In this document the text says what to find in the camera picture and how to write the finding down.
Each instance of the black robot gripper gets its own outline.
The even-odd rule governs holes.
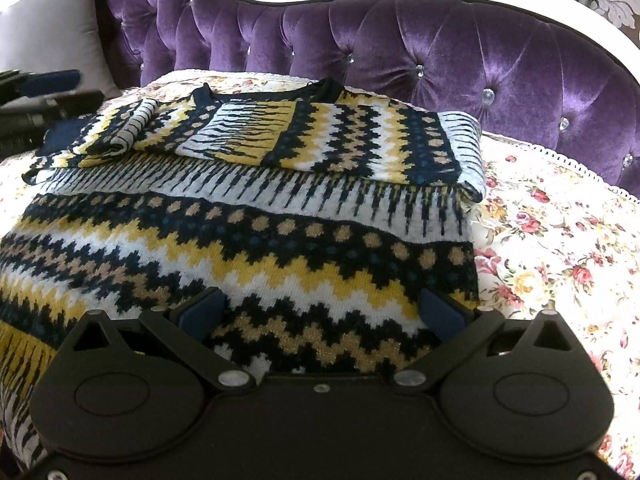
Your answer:
[[[201,343],[222,318],[216,288],[137,320],[90,311],[34,389],[49,453],[22,478],[622,480],[596,455],[612,396],[560,314],[438,298],[420,316],[453,308],[460,329],[393,376],[259,385]]]

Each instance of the patterned knit sweater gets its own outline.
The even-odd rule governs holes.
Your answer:
[[[216,285],[205,344],[260,378],[391,373],[438,343],[422,288],[476,306],[463,205],[486,190],[466,114],[203,86],[83,120],[25,175],[44,183],[0,246],[2,429],[25,465],[43,454],[30,391],[89,309],[135,318]]]

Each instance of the white lace edge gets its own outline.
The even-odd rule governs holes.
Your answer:
[[[309,82],[315,82],[317,81],[316,79],[308,79],[308,78],[303,78],[303,77],[297,77],[297,76],[292,76],[292,75],[283,75],[283,74],[269,74],[269,73],[261,73],[261,72],[219,72],[217,70],[199,70],[199,69],[186,69],[184,71],[176,71],[176,72],[185,72],[185,75],[187,75],[187,73],[193,73],[193,74],[202,74],[202,75],[219,75],[219,76],[226,76],[226,77],[232,77],[232,78],[241,78],[241,77],[257,77],[257,78],[263,78],[263,79],[268,79],[268,80],[274,80],[274,81],[286,81],[286,82],[300,82],[300,83],[309,83]],[[156,79],[155,81],[153,81],[153,83],[159,83],[162,82],[162,80],[164,78],[167,78],[170,74],[175,74],[175,72],[170,72],[169,74],[163,75],[162,77]],[[375,92],[369,92],[367,90],[363,90],[361,88],[354,88],[351,86],[344,86],[345,89],[347,89],[348,91],[351,92],[357,92],[357,93],[363,93],[363,94],[368,94],[374,97],[379,97],[382,99],[391,99],[393,101],[397,101],[399,103],[403,103],[405,105],[411,106],[413,108],[416,108],[418,110],[422,110],[425,112],[429,112],[429,110],[425,109],[425,108],[421,108],[419,106],[416,106],[414,104],[411,103],[406,103],[404,101],[401,101],[400,99],[393,99],[389,96],[385,96],[382,94],[376,94]],[[593,171],[591,171],[589,168],[587,168],[585,165],[580,164],[579,162],[577,162],[576,160],[569,158],[567,156],[561,155],[561,153],[556,152],[555,150],[552,150],[550,148],[546,148],[545,146],[540,146],[539,144],[533,144],[531,142],[526,142],[524,140],[517,140],[517,139],[513,139],[512,137],[507,137],[507,136],[503,136],[500,134],[493,134],[491,132],[486,132],[486,131],[482,131],[482,134],[484,136],[489,137],[490,139],[494,139],[494,140],[500,140],[501,142],[506,142],[508,144],[513,144],[515,146],[519,146],[524,150],[532,150],[535,152],[539,152],[542,155],[546,156],[549,160],[553,160],[555,163],[564,166],[565,168],[575,171],[575,173],[580,174],[581,176],[587,177],[593,181],[595,181],[596,183],[600,184],[601,186],[605,187],[607,190],[615,193],[616,195],[622,196],[623,198],[626,198],[627,200],[629,200],[630,202],[636,204],[636,205],[640,205],[640,198],[636,197],[635,195],[632,195],[631,193],[629,193],[626,189],[623,189],[621,187],[618,186],[610,186],[609,184],[607,184],[604,179],[602,177],[600,177],[597,173],[594,173]]]

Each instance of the gray pillow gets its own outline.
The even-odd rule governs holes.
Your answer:
[[[79,90],[122,93],[104,59],[95,0],[20,0],[0,11],[0,72],[77,69]]]

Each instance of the tufted headboard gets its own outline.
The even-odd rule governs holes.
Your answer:
[[[331,76],[468,112],[485,131],[556,150],[640,196],[637,81],[593,41],[528,12],[468,0],[97,0],[97,9],[120,88],[186,68]]]

